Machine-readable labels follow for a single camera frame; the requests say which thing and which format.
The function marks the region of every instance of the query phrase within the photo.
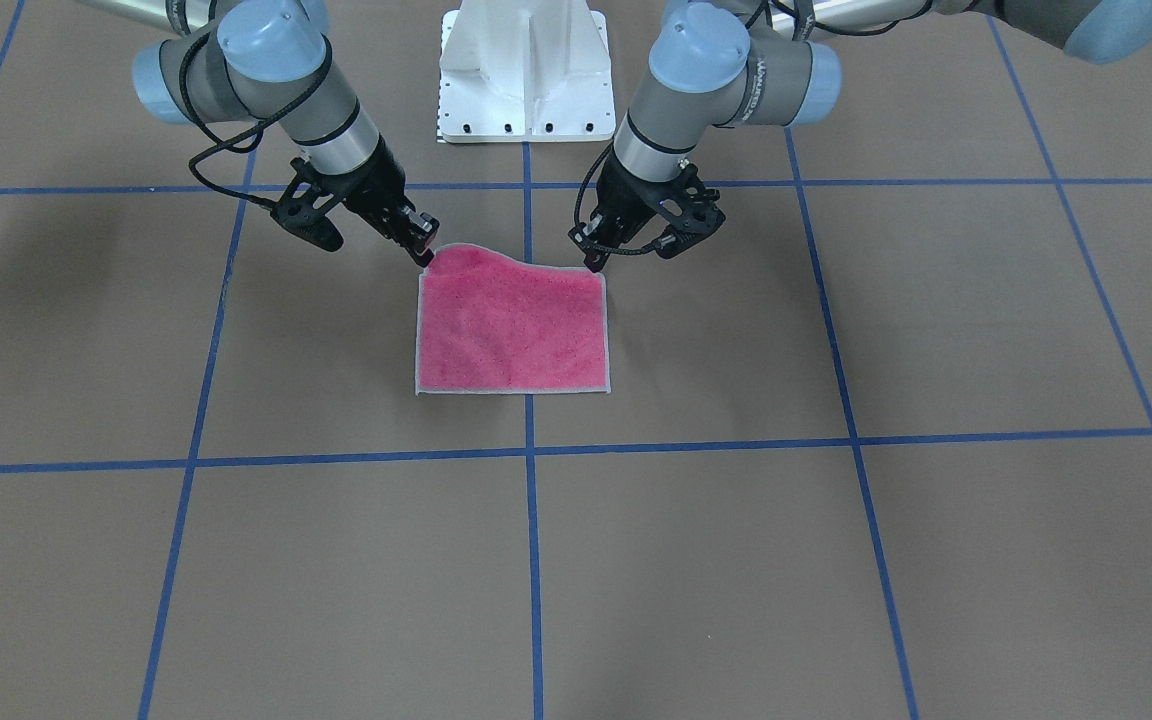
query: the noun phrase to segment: light blue joint cap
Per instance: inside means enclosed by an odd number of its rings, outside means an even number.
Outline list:
[[[220,20],[215,39],[230,67],[259,82],[293,82],[319,69],[326,41],[297,0],[247,0]]]
[[[141,98],[141,105],[151,115],[162,120],[165,123],[174,126],[189,124],[189,118],[180,111],[168,83],[162,78],[162,68],[159,65],[159,51],[162,44],[150,45],[132,60],[132,88],[136,88],[136,96]]]
[[[1102,0],[1064,41],[1064,53],[1114,63],[1152,40],[1152,0]]]
[[[842,61],[828,45],[809,41],[812,47],[812,77],[808,79],[808,94],[803,97],[799,114],[794,115],[790,126],[819,123],[838,104],[842,92]]]
[[[669,3],[647,67],[660,85],[713,92],[745,69],[749,31],[736,15],[710,3]]]

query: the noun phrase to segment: pink towel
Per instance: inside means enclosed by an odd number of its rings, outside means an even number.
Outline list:
[[[477,245],[420,273],[417,393],[611,392],[607,286]]]

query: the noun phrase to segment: blue tape grid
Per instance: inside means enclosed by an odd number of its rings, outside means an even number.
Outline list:
[[[1114,338],[1117,340],[1119,350],[1123,353],[1123,361],[1128,365],[1129,372],[1132,373],[1132,382],[1135,382],[1135,388],[1137,388],[1137,393],[1140,396],[1140,406],[1144,406],[1144,411],[1146,411],[1146,416],[1149,417],[1149,426],[1152,427],[1152,402],[1149,401],[1149,393],[1144,388],[1140,372],[1137,369],[1137,364],[1135,364],[1132,350],[1130,350],[1128,341],[1126,341],[1123,327],[1119,324],[1119,316],[1114,311],[1114,305],[1111,304],[1111,296],[1108,296],[1105,285],[1101,282],[1101,274],[1097,272],[1092,251],[1087,249],[1087,242],[1083,238],[1083,228],[1078,223],[1078,218],[1074,214],[1074,205],[1070,205],[1069,195],[1064,191],[1064,181],[1056,173],[1056,165],[1052,162],[1052,156],[1047,151],[1047,142],[1043,139],[1041,129],[1038,129],[1038,119],[1034,118],[1034,111],[1029,105],[1024,88],[1020,85],[1020,76],[1016,74],[1015,65],[1011,63],[1011,55],[1007,54],[1007,46],[1002,41],[1002,36],[998,32],[998,23],[993,18],[987,20],[990,32],[993,35],[993,41],[998,46],[998,54],[1002,55],[1002,63],[1006,65],[1007,76],[1011,78],[1011,86],[1015,88],[1016,97],[1020,98],[1020,106],[1025,111],[1025,118],[1029,120],[1029,129],[1032,129],[1034,141],[1038,143],[1038,150],[1043,152],[1043,162],[1047,165],[1047,173],[1051,175],[1052,184],[1056,188],[1056,194],[1060,196],[1060,204],[1064,209],[1064,217],[1069,219],[1070,229],[1074,230],[1074,237],[1078,241],[1078,249],[1083,253],[1083,262],[1087,265],[1087,273],[1092,275],[1096,295],[1101,300],[1105,316],[1114,329]]]
[[[0,71],[3,69],[6,56],[8,56],[15,32],[17,32],[20,15],[24,9],[26,0],[17,0],[12,15],[8,29],[3,37],[3,45],[0,47]],[[522,457],[526,462],[526,526],[529,526],[529,559],[531,571],[531,638],[532,638],[532,691],[535,691],[535,719],[541,720],[544,717],[544,673],[543,673],[543,647],[541,647],[541,598],[540,598],[540,546],[539,546],[539,521],[538,521],[538,497],[536,497],[536,457],[540,456],[563,456],[563,455],[602,455],[602,454],[641,454],[641,452],[723,452],[723,450],[786,450],[786,448],[809,448],[809,447],[850,447],[856,468],[856,475],[861,484],[861,497],[865,505],[867,515],[870,539],[874,546],[874,558],[882,584],[884,601],[887,606],[888,620],[893,644],[895,644],[897,661],[901,670],[902,683],[905,689],[905,702],[911,719],[918,717],[918,705],[914,692],[914,680],[905,659],[904,643],[902,643],[900,620],[896,612],[895,594],[892,591],[890,577],[888,577],[886,559],[882,553],[882,537],[879,532],[877,510],[873,506],[872,497],[869,493],[867,471],[864,465],[864,447],[893,446],[893,445],[934,445],[934,444],[968,444],[968,442],[1021,442],[1021,441],[1066,441],[1066,439],[1089,439],[1089,438],[1121,438],[1121,437],[1152,437],[1152,402],[1149,400],[1146,388],[1135,365],[1132,353],[1128,347],[1123,329],[1121,329],[1114,306],[1108,300],[1105,286],[1102,286],[1100,273],[1097,272],[1094,259],[1087,249],[1087,243],[1083,238],[1083,233],[1076,218],[1073,206],[1066,195],[1064,188],[1070,184],[1124,184],[1124,185],[1152,185],[1152,179],[1062,179],[1056,173],[1051,154],[1047,151],[1046,141],[1043,139],[1037,119],[1029,100],[1021,86],[1018,74],[1011,65],[1010,55],[1007,54],[1005,43],[998,32],[996,23],[988,18],[991,32],[995,37],[998,53],[1005,61],[1007,73],[1011,78],[1020,104],[1023,106],[1025,115],[1032,129],[1034,141],[1039,151],[1043,152],[1043,160],[1047,165],[1048,176],[1046,179],[804,179],[799,173],[797,156],[793,137],[786,132],[786,146],[790,154],[790,165],[794,170],[794,179],[768,179],[768,181],[710,181],[715,187],[791,187],[797,199],[799,199],[799,211],[803,215],[804,232],[809,245],[814,280],[817,281],[820,306],[823,306],[823,319],[831,343],[833,363],[838,381],[838,393],[842,409],[844,409],[847,438],[794,438],[780,439],[780,441],[750,441],[750,442],[689,442],[689,444],[626,444],[626,445],[590,445],[590,446],[538,446],[535,440],[535,397],[525,396],[525,446],[506,448],[473,448],[473,450],[412,450],[412,452],[362,452],[361,454],[328,454],[328,455],[287,455],[287,456],[251,456],[251,457],[200,457],[202,430],[204,429],[207,401],[211,389],[211,379],[215,372],[217,355],[220,346],[220,334],[223,331],[225,301],[229,281],[233,274],[234,258],[238,251],[238,237],[242,234],[242,223],[247,205],[238,203],[236,218],[234,218],[233,233],[230,236],[229,252],[225,262],[223,279],[221,279],[221,290],[215,304],[215,321],[212,327],[211,343],[207,354],[204,378],[202,378],[200,395],[195,416],[195,427],[191,437],[189,454],[183,458],[154,458],[154,460],[126,460],[126,461],[91,461],[91,462],[29,462],[29,464],[0,464],[0,473],[60,473],[60,471],[100,471],[100,470],[151,470],[151,469],[183,469],[184,478],[180,488],[177,517],[173,528],[173,537],[168,553],[168,562],[164,571],[162,591],[160,596],[159,611],[156,615],[154,635],[152,635],[150,657],[147,658],[145,684],[143,684],[141,696],[141,711],[138,717],[147,719],[152,694],[154,692],[157,662],[162,649],[162,637],[166,629],[166,620],[170,608],[172,590],[177,569],[180,544],[183,541],[184,524],[188,514],[189,497],[192,492],[194,475],[198,468],[221,468],[221,467],[259,467],[259,465],[306,465],[326,464],[326,462],[399,462],[399,461],[424,461],[424,460],[457,460],[477,457]],[[531,179],[531,149],[529,145],[522,146],[522,158],[524,158],[524,177],[522,182],[460,182],[460,183],[408,183],[408,188],[415,191],[445,191],[445,190],[508,190],[522,191],[524,195],[524,255],[525,260],[532,260],[532,192],[535,190],[571,190],[576,188],[576,182],[533,182]],[[238,190],[251,192],[279,191],[281,185],[253,184],[252,173],[255,169],[255,156],[248,158],[247,172],[244,172],[243,183],[235,185]],[[871,187],[871,185],[1009,185],[1009,184],[1037,184],[1051,185],[1055,188],[1060,196],[1066,218],[1069,219],[1070,227],[1076,241],[1078,241],[1087,272],[1092,276],[1097,295],[1100,297],[1106,318],[1114,329],[1115,339],[1120,351],[1123,353],[1124,362],[1128,364],[1135,387],[1137,387],[1142,404],[1146,409],[1149,417],[1147,429],[1078,429],[1078,430],[1033,430],[1033,432],[1015,433],[960,433],[960,434],[929,434],[929,435],[884,435],[864,437],[856,430],[855,418],[851,409],[849,391],[847,391],[844,365],[838,350],[838,336],[833,327],[832,312],[829,309],[828,294],[820,270],[818,249],[814,245],[814,232],[806,200],[806,188],[809,187]],[[111,187],[0,187],[0,196],[5,195],[122,195],[122,194],[176,194],[176,192],[206,192],[206,188],[196,185],[111,185]]]

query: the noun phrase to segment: white metal stand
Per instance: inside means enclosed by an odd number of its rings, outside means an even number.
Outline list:
[[[444,15],[447,142],[606,141],[616,131],[607,18],[585,0],[463,0]]]

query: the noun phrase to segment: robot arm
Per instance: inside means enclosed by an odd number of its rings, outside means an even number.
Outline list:
[[[438,220],[407,199],[402,168],[333,63],[321,0],[81,1],[180,36],[143,50],[132,61],[132,82],[151,114],[196,124],[215,142],[189,161],[206,187],[256,202],[294,236],[326,251],[343,243],[326,217],[343,204],[420,266],[433,259],[429,243]],[[257,124],[229,141],[207,128],[232,120]],[[217,152],[255,149],[275,122],[301,150],[279,200],[230,191],[198,172],[198,162]],[[240,146],[248,137],[252,143]]]
[[[878,35],[931,10],[988,14],[1093,63],[1152,40],[1152,0],[669,0],[630,109],[577,195],[568,237],[585,265],[599,272],[612,255],[652,251],[673,258],[718,232],[718,191],[687,157],[710,126],[826,118],[841,90],[841,63],[828,46],[806,40],[813,31]],[[598,206],[582,222],[584,184],[604,159]],[[664,233],[622,249],[654,217],[666,220]]]

